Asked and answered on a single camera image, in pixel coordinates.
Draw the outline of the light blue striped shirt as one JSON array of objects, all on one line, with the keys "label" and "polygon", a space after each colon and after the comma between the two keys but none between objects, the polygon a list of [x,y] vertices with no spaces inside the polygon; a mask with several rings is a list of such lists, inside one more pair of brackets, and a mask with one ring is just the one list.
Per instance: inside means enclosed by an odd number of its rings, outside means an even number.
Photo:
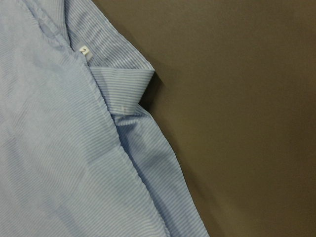
[{"label": "light blue striped shirt", "polygon": [[1,1],[1,236],[208,236],[139,104],[154,72],[90,0]]}]

